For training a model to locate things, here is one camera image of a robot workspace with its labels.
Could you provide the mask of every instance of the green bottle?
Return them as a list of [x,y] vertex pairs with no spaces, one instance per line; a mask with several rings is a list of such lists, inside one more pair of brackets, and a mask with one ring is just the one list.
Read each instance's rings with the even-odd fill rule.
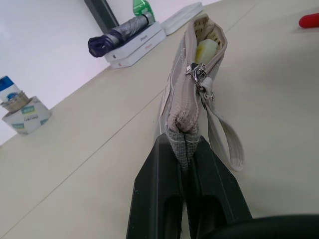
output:
[[133,12],[135,16],[140,16],[142,15],[144,12],[150,12],[153,17],[154,17],[154,13],[152,11],[151,5],[149,4],[148,1],[146,0],[133,0]]

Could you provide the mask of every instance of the yellow item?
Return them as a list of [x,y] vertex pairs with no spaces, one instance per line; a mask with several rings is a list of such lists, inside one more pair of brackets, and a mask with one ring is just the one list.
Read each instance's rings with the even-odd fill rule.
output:
[[207,63],[215,56],[217,47],[218,44],[211,39],[201,41],[197,47],[196,63],[204,63],[207,65]]

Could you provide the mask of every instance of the white wall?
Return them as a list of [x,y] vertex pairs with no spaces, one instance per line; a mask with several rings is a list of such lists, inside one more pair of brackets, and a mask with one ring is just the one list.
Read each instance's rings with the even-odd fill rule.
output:
[[[108,66],[87,48],[101,34],[84,0],[0,0],[0,76],[51,108]],[[0,120],[0,145],[14,134]]]
[[[148,0],[155,18],[159,22],[163,22],[184,6],[201,1],[203,5],[207,5],[220,0]],[[122,24],[134,17],[133,0],[107,0],[119,24]]]

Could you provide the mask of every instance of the plastic bottle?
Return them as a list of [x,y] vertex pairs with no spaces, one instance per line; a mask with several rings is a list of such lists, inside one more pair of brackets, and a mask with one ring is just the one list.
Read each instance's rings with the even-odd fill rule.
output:
[[153,15],[154,21],[154,13],[152,11],[151,5],[146,0],[133,0],[133,13],[135,16],[141,16],[145,12],[150,12]]
[[0,100],[8,102],[17,96],[21,90],[10,80],[8,76],[0,78]]

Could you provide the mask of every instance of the small cardboard box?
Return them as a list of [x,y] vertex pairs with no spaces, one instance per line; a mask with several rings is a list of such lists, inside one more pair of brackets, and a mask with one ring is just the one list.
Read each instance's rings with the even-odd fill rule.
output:
[[26,106],[15,113],[6,114],[2,120],[18,134],[27,135],[46,123],[50,117],[48,108],[34,96]]

